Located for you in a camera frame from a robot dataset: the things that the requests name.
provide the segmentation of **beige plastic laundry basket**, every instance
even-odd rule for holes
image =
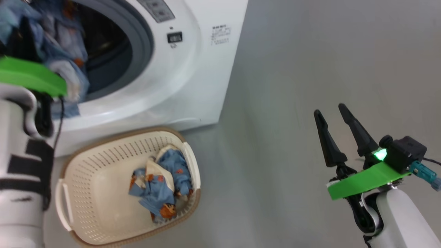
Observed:
[[[195,193],[188,202],[176,203],[176,218],[154,223],[150,212],[138,203],[138,197],[128,194],[128,188],[133,170],[145,166],[147,158],[167,144],[175,145],[184,154]],[[65,229],[83,247],[119,247],[187,219],[198,206],[200,188],[198,165],[185,139],[168,128],[145,129],[72,155],[56,186],[56,209]]]

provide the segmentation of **glowing green led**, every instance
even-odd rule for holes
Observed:
[[[379,150],[378,152],[374,153],[374,156],[377,157],[378,159],[380,159],[381,161],[384,160],[386,155],[387,155],[386,149]]]

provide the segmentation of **front-loading washing machine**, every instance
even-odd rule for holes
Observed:
[[[90,58],[91,89],[80,116],[64,119],[56,156],[138,128],[218,122],[247,0],[75,2],[111,20],[124,38]]]

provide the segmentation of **floor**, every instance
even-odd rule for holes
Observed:
[[[410,135],[440,160],[440,11],[436,0],[251,0],[219,124],[183,133],[201,172],[198,209],[127,247],[364,247],[348,204],[326,191],[334,171],[313,111],[357,169],[340,102],[377,141]],[[400,188],[441,238],[439,194],[415,177]],[[53,202],[45,241],[76,247]]]

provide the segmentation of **green bracket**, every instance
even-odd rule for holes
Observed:
[[[369,169],[332,184],[328,187],[328,192],[332,200],[338,200],[373,190],[410,174],[399,174],[386,163],[380,162]]]
[[[22,86],[52,97],[67,95],[66,81],[46,66],[6,56],[0,58],[0,83]]]

